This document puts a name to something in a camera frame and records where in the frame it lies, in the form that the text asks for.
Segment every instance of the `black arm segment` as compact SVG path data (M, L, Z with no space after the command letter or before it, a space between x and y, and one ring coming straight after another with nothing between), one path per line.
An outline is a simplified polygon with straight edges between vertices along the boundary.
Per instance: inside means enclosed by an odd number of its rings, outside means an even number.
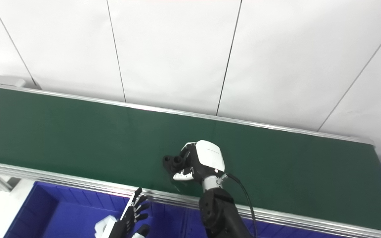
M199 210L208 238L253 238L226 190L205 191L199 200Z

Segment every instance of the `black object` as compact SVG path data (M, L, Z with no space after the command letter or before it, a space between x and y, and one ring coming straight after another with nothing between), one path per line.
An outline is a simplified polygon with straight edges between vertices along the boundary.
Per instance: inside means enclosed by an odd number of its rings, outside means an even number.
M252 238L226 190L206 191L199 199L199 210L208 238Z
M177 172L185 169L185 160L180 156L165 155L163 157L163 166L167 170L168 174L172 178Z
M243 184L240 182L240 180L238 178L236 178L234 175L229 174L229 173L227 174L227 176L230 177L231 179L233 179L235 182L237 182L239 184L239 186L242 188L243 193L245 194L246 200L248 201L249 209L251 210L252 222L254 224L254 237L257 238L257 234L258 234L257 220L255 219L254 207L252 206L252 202L249 199L248 192L246 191L245 187L243 186Z
M148 224L143 224L137 231L139 235L142 235L143 237L146 237L149 234L149 226Z

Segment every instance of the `robotic arm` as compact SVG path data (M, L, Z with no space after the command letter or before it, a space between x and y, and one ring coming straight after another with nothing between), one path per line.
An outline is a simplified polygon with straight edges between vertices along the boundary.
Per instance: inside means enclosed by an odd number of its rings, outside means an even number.
M232 175L224 173L218 146L206 140L187 143L179 155L164 156L163 166L174 180L195 180L202 185L199 210L208 238L252 238L233 197L222 187L222 182Z

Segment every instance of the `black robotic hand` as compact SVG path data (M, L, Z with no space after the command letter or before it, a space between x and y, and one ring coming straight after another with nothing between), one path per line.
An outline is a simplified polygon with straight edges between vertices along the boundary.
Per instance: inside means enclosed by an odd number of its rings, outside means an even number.
M139 196L142 193L142 188L138 188L135 194L129 199L126 208L121 215L121 218L114 224L109 238L126 238L133 230L135 224L139 220L146 219L148 214L141 214L145 209L149 208L149 203L143 203L147 200L146 195ZM132 238L144 238L149 233L149 226L143 224Z

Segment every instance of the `white object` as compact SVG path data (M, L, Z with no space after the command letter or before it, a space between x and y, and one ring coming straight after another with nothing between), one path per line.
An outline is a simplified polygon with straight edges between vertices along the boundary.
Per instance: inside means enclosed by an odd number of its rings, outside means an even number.
M95 238L108 238L117 219L112 215L100 220L95 224Z
M200 140L195 146L201 164L224 171L223 156L217 145L206 140Z
M20 77L0 76L0 84L15 87L23 87L24 85L26 85L26 80Z

